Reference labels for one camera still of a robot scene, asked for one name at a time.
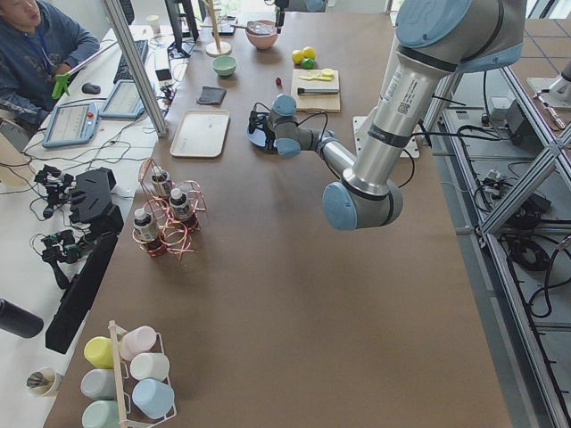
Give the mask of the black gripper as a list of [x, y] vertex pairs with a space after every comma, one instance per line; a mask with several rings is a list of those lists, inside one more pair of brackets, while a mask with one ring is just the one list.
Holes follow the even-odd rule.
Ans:
[[[276, 32], [278, 34], [281, 33], [282, 28], [284, 27], [284, 22], [285, 11], [283, 9], [276, 9], [275, 24]], [[256, 131], [260, 131], [265, 138], [272, 138], [273, 131], [269, 128], [268, 117], [268, 112], [252, 110], [248, 119], [248, 136], [254, 136]]]

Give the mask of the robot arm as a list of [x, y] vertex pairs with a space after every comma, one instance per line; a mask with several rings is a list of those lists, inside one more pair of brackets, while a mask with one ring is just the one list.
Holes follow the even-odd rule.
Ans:
[[389, 178], [426, 115], [440, 80], [453, 73], [496, 70], [523, 49], [523, 1], [406, 1], [396, 17], [395, 70], [370, 113], [361, 150], [349, 152], [327, 129], [300, 128], [291, 95], [268, 111], [252, 111], [251, 143], [284, 158], [314, 151], [338, 176], [322, 196], [327, 221], [339, 230], [384, 226], [401, 213], [402, 196]]

